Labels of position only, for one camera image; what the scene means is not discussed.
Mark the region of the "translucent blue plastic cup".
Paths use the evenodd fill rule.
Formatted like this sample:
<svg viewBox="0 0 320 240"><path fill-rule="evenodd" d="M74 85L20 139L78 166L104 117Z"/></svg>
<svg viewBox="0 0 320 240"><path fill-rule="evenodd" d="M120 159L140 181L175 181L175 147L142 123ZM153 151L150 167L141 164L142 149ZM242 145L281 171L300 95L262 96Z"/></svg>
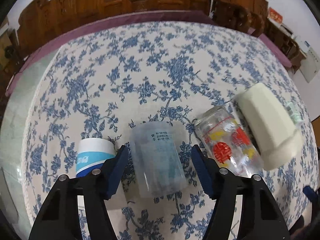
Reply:
<svg viewBox="0 0 320 240"><path fill-rule="evenodd" d="M187 186L172 127L152 121L133 128L129 140L132 163L142 198L157 198Z"/></svg>

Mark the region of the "white box on table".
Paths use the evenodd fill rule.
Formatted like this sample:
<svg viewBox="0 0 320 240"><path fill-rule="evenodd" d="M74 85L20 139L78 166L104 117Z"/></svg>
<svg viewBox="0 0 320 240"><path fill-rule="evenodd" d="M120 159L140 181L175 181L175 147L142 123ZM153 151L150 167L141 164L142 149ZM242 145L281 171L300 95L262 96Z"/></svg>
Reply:
<svg viewBox="0 0 320 240"><path fill-rule="evenodd" d="M301 51L303 51L305 54L308 53L310 49L310 44L307 41L297 40L297 44L299 45Z"/></svg>

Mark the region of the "red gift box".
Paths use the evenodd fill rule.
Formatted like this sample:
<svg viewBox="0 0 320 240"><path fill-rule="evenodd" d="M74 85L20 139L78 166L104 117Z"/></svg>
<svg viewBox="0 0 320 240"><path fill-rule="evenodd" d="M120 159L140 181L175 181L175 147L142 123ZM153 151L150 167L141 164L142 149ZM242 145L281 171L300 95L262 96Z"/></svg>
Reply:
<svg viewBox="0 0 320 240"><path fill-rule="evenodd" d="M272 7L268 8L267 17L269 20L272 20L277 24L282 24L283 22L283 17L281 16L281 14L274 10Z"/></svg>

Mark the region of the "cream steel tumbler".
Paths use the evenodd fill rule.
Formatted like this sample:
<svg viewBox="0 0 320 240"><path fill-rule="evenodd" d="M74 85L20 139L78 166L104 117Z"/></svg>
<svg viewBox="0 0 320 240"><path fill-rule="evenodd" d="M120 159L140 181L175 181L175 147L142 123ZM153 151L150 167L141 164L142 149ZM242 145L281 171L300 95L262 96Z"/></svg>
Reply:
<svg viewBox="0 0 320 240"><path fill-rule="evenodd" d="M264 170L279 168L301 153L304 140L300 129L263 83L253 85L236 100L255 138Z"/></svg>

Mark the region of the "blue floral tablecloth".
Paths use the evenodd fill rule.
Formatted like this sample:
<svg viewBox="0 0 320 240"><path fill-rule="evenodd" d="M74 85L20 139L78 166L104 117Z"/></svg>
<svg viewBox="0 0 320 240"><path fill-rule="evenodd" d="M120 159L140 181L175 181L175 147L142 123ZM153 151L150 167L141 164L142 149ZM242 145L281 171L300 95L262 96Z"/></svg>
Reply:
<svg viewBox="0 0 320 240"><path fill-rule="evenodd" d="M283 65L257 38L214 25L150 22L103 30L64 44L35 91L22 144L25 206L33 222L62 174L75 176L79 142L104 138L129 142L138 124L162 121L175 131L187 187L164 197L139 197L133 165L109 216L118 239L201 239L214 202L202 191L191 162L195 119L225 105L244 130L235 96L263 83L303 119L300 154L263 179L288 226L308 205L303 187L318 184L311 120Z"/></svg>

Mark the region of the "carved wooden sofa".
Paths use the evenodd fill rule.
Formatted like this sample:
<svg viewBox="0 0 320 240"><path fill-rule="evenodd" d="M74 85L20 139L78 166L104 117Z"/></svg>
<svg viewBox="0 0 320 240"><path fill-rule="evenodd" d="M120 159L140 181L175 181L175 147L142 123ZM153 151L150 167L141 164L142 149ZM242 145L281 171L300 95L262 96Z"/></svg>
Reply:
<svg viewBox="0 0 320 240"><path fill-rule="evenodd" d="M222 27L246 33L251 13L223 0L33 0L20 14L19 51L28 56L54 38L82 25L126 13L153 10L213 11Z"/></svg>

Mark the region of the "glass cup red pattern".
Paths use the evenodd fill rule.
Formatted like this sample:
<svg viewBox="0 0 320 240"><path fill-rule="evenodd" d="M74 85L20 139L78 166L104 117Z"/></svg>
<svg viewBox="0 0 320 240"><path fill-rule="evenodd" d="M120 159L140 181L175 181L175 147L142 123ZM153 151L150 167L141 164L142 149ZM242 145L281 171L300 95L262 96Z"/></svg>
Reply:
<svg viewBox="0 0 320 240"><path fill-rule="evenodd" d="M195 134L208 157L237 176L250 178L263 169L263 160L249 136L224 106L215 106L194 122Z"/></svg>

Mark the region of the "white blue paper cup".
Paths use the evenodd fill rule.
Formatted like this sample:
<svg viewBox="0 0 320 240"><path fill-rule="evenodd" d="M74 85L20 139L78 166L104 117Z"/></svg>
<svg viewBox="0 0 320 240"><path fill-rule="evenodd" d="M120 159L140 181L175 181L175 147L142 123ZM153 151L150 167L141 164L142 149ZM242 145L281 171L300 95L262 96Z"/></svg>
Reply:
<svg viewBox="0 0 320 240"><path fill-rule="evenodd" d="M101 138L87 138L79 142L76 157L76 178L84 177L96 168L101 168L105 160L116 156L112 142Z"/></svg>

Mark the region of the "wooden side table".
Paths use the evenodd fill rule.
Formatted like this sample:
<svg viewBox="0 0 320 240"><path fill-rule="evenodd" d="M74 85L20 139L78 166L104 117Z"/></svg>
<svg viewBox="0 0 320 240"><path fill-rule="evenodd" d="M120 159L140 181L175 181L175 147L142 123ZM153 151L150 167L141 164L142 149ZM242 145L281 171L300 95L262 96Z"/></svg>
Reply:
<svg viewBox="0 0 320 240"><path fill-rule="evenodd" d="M265 22L264 34L280 49L280 51L290 60L294 72L302 65L306 56L300 51L297 42L281 31L268 18Z"/></svg>

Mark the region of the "small clear green cup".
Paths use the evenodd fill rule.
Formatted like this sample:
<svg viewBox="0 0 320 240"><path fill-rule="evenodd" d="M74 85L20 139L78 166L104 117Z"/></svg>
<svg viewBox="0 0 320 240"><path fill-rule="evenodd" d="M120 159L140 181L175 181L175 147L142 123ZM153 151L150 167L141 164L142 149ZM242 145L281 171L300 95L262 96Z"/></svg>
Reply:
<svg viewBox="0 0 320 240"><path fill-rule="evenodd" d="M286 104L285 108L286 108L291 120L293 121L293 123L296 126L300 126L303 123L303 119L302 119L301 114L297 108L297 105L294 102L288 102Z"/></svg>

